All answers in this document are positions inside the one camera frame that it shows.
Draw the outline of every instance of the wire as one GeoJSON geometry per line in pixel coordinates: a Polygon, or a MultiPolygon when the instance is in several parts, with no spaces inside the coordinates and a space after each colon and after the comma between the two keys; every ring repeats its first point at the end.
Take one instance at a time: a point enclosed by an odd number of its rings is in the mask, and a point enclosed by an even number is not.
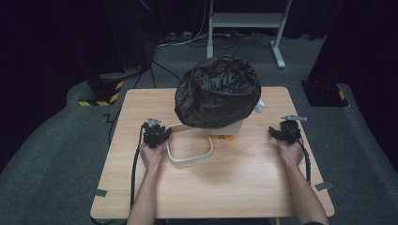
{"type": "Polygon", "coordinates": [[[138,82],[140,81],[141,77],[143,76],[143,74],[140,74],[140,76],[138,77],[137,81],[135,82],[134,86],[132,87],[132,89],[135,89],[135,87],[137,86],[138,82]]]}
{"type": "Polygon", "coordinates": [[[230,50],[230,49],[234,48],[234,47],[237,45],[237,38],[234,37],[234,40],[235,40],[235,42],[234,42],[231,46],[226,47],[226,48],[222,48],[222,47],[220,47],[220,46],[214,44],[214,42],[213,42],[213,46],[214,46],[215,48],[217,48],[217,49],[220,49],[220,50],[230,50]]]}
{"type": "Polygon", "coordinates": [[[226,4],[228,3],[228,0],[225,0],[224,1],[224,6],[222,7],[222,12],[224,12],[225,11],[225,7],[226,7],[226,4]]]}
{"type": "Polygon", "coordinates": [[[109,79],[109,78],[101,78],[104,82],[121,82],[121,81],[124,81],[124,80],[126,80],[126,79],[128,79],[128,78],[135,78],[135,77],[137,77],[137,76],[139,76],[139,75],[141,75],[143,73],[143,71],[142,70],[138,70],[138,71],[136,71],[136,72],[133,72],[133,73],[131,73],[130,75],[126,75],[126,76],[124,76],[124,77],[121,77],[121,78],[114,78],[114,79],[109,79]]]}
{"type": "Polygon", "coordinates": [[[263,40],[263,37],[266,37],[267,35],[261,35],[257,39],[244,39],[245,37],[255,37],[255,36],[244,36],[244,37],[238,37],[237,39],[239,40],[239,43],[259,43],[259,42],[265,42],[269,41],[272,37],[269,37],[265,40],[263,40]]]}
{"type": "Polygon", "coordinates": [[[307,152],[307,149],[305,149],[304,147],[304,141],[302,140],[302,142],[299,141],[298,138],[296,138],[296,136],[293,134],[292,131],[290,131],[290,129],[283,124],[284,128],[286,128],[287,131],[289,131],[289,133],[292,135],[292,137],[296,140],[296,142],[298,142],[298,144],[300,145],[302,152],[304,154],[304,159],[305,159],[305,171],[306,171],[306,176],[307,176],[307,182],[310,185],[311,184],[311,161],[310,161],[310,155],[307,152]]]}
{"type": "Polygon", "coordinates": [[[90,216],[90,218],[91,218],[91,222],[93,222],[94,224],[97,224],[97,225],[109,225],[109,224],[112,224],[112,223],[116,222],[116,219],[111,219],[111,220],[108,220],[108,221],[99,222],[98,220],[96,220],[95,218],[93,218],[91,216],[90,216]]]}
{"type": "Polygon", "coordinates": [[[150,68],[150,74],[152,75],[152,85],[156,89],[155,74],[153,73],[152,67],[150,68]]]}
{"type": "Polygon", "coordinates": [[[175,75],[175,73],[174,73],[174,72],[170,71],[170,70],[169,70],[169,69],[167,69],[166,67],[164,67],[164,66],[161,66],[160,64],[158,64],[157,62],[155,62],[155,61],[153,61],[153,60],[152,60],[152,63],[156,64],[158,67],[160,67],[160,68],[162,68],[162,69],[166,70],[167,72],[169,72],[169,73],[171,73],[173,76],[175,76],[177,79],[181,80],[181,78],[180,78],[180,77],[178,77],[177,75],[175,75]]]}
{"type": "Polygon", "coordinates": [[[207,46],[207,42],[206,42],[206,41],[201,41],[201,42],[204,42],[205,44],[204,44],[204,45],[201,45],[201,46],[194,46],[194,45],[192,45],[192,44],[190,44],[190,43],[187,43],[187,45],[189,45],[189,46],[191,46],[191,47],[193,47],[193,48],[197,48],[197,49],[205,48],[205,46],[207,46]]]}
{"type": "Polygon", "coordinates": [[[143,129],[144,129],[144,124],[141,125],[140,137],[139,137],[139,141],[138,141],[138,144],[137,144],[137,149],[135,150],[134,161],[132,162],[130,208],[132,208],[132,206],[134,205],[135,171],[136,171],[136,168],[137,168],[138,155],[140,154],[140,149],[142,147],[141,140],[142,140],[142,137],[143,137],[143,129]]]}
{"type": "Polygon", "coordinates": [[[203,38],[203,37],[207,36],[208,33],[206,33],[206,34],[200,36],[200,34],[202,33],[202,30],[203,30],[203,27],[204,27],[204,25],[205,25],[206,12],[207,12],[207,0],[205,0],[205,6],[204,6],[204,12],[203,12],[202,25],[201,25],[201,27],[200,27],[200,30],[199,30],[198,34],[197,34],[193,39],[188,40],[188,41],[179,42],[179,43],[173,43],[173,44],[171,44],[171,43],[170,43],[170,44],[161,44],[161,45],[156,46],[156,48],[158,48],[158,47],[164,47],[164,46],[169,46],[169,45],[182,45],[182,44],[187,44],[187,43],[191,43],[191,42],[193,42],[193,41],[195,41],[195,40],[197,40],[197,39],[200,39],[200,38],[203,38]]]}

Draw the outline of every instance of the white plastic object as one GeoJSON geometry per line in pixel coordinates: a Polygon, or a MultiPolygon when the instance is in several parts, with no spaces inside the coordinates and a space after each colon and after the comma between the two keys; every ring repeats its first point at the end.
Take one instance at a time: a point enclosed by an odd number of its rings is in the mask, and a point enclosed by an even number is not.
{"type": "MultiPolygon", "coordinates": [[[[188,127],[183,124],[176,124],[176,125],[170,126],[169,128],[172,128],[172,134],[176,134],[177,132],[179,132],[179,130],[183,131],[184,129],[193,128],[193,127],[188,127]]],[[[168,141],[166,141],[167,153],[168,153],[169,158],[172,161],[172,163],[177,164],[177,165],[204,160],[204,159],[210,158],[213,155],[214,147],[213,147],[213,142],[211,141],[210,136],[208,136],[208,140],[210,141],[210,150],[207,153],[200,155],[200,156],[188,157],[188,158],[175,158],[172,156],[168,141]]]]}
{"type": "Polygon", "coordinates": [[[206,128],[208,135],[237,135],[242,127],[243,120],[237,121],[223,128],[206,128]]]}
{"type": "Polygon", "coordinates": [[[255,105],[254,110],[256,113],[262,113],[264,111],[264,107],[266,103],[264,103],[263,99],[259,99],[257,105],[255,105]]]}

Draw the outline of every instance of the black bag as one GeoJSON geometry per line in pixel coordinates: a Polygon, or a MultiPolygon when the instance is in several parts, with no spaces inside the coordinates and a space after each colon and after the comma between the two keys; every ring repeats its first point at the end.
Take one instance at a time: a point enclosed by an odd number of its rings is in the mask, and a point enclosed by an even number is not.
{"type": "Polygon", "coordinates": [[[176,89],[176,115],[184,125],[223,128],[247,118],[261,97],[251,64],[232,55],[199,62],[176,89]]]}

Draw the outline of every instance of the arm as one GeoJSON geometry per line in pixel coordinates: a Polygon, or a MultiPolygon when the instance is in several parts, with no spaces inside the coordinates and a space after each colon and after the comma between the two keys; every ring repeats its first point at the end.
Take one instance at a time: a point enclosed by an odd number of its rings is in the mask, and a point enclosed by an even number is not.
{"type": "Polygon", "coordinates": [[[293,196],[293,207],[300,224],[317,221],[329,224],[325,209],[311,186],[299,170],[299,163],[303,159],[302,149],[297,142],[286,145],[278,141],[281,159],[286,168],[293,196]]]}
{"type": "Polygon", "coordinates": [[[131,208],[128,225],[152,225],[156,216],[156,185],[163,159],[164,143],[150,148],[146,143],[141,148],[141,158],[146,166],[143,183],[131,208]]]}

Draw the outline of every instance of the white metal frame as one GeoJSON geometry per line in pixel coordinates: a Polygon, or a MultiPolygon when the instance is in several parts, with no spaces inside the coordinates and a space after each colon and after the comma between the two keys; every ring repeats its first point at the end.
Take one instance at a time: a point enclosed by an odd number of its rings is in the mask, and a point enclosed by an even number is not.
{"type": "Polygon", "coordinates": [[[213,28],[214,27],[262,27],[278,28],[275,41],[270,42],[278,68],[286,68],[286,64],[279,50],[279,44],[287,20],[292,0],[286,0],[283,13],[215,13],[213,2],[210,0],[208,18],[207,58],[213,57],[213,28]]]}

